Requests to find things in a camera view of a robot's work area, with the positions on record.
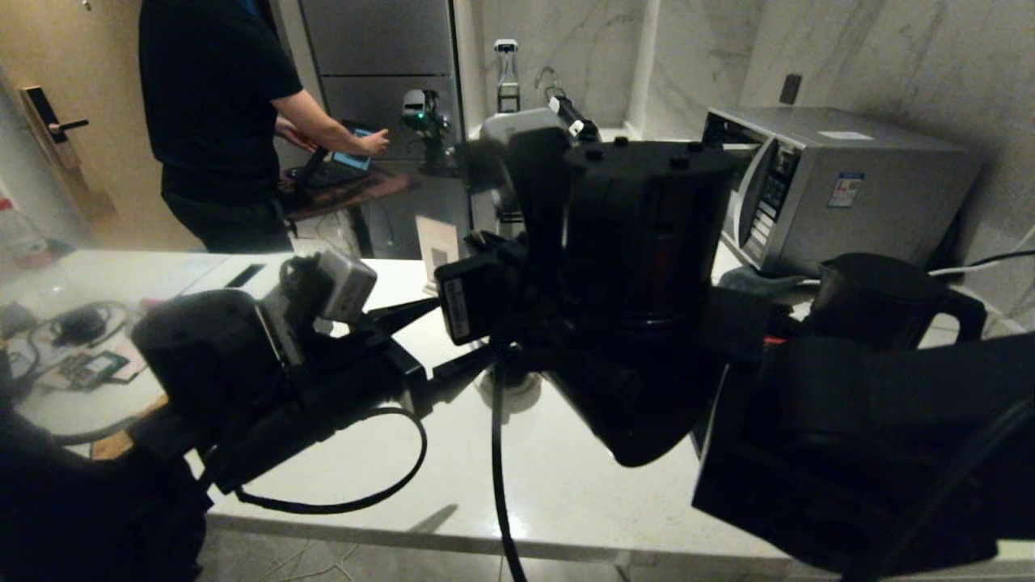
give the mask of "microwave door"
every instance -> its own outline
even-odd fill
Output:
[[[736,202],[734,204],[733,228],[737,246],[743,248],[751,236],[751,223],[759,209],[762,186],[765,184],[769,167],[772,166],[776,145],[774,138],[766,139],[762,147],[755,152],[755,158],[747,167],[747,172],[744,173],[744,178],[740,181],[740,187],[734,194]]]

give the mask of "marble wall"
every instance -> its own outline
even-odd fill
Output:
[[[965,206],[962,258],[1009,251],[1035,224],[1035,2],[770,0],[741,104],[828,106],[972,146],[984,169]],[[1029,242],[1027,248],[1035,248]],[[966,285],[1035,329],[1035,261]]]
[[[522,109],[543,107],[533,83],[553,66],[575,107],[600,126],[621,126],[629,106],[642,0],[470,0],[480,13],[482,83],[487,113],[496,112],[499,72],[493,42],[515,38]]]
[[[644,75],[640,63],[633,88],[646,96],[633,99],[628,114],[644,138],[698,139],[709,107],[738,104],[763,6],[762,0],[658,1],[654,30],[650,20],[644,27],[645,40],[653,35],[653,47],[646,47],[653,52],[650,70]]]

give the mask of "kettle handle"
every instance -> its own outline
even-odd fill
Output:
[[[976,342],[981,339],[984,320],[988,316],[984,303],[958,291],[948,289],[942,300],[941,312],[959,320],[957,344],[959,342]]]

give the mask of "white sticker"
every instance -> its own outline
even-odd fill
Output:
[[[831,140],[871,140],[869,136],[859,132],[820,132],[821,136],[826,136]]]
[[[862,172],[841,172],[837,174],[837,183],[834,184],[834,193],[830,195],[828,208],[850,208],[855,202],[855,197],[862,190],[862,179],[865,174]]]
[[[449,305],[449,324],[453,338],[466,338],[471,333],[467,320],[467,301],[464,298],[464,282],[457,277],[446,282],[446,304]]]

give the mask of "microwave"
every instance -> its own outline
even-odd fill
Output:
[[[771,277],[846,253],[925,268],[980,169],[959,145],[827,108],[710,109],[702,141],[744,157],[722,241]]]

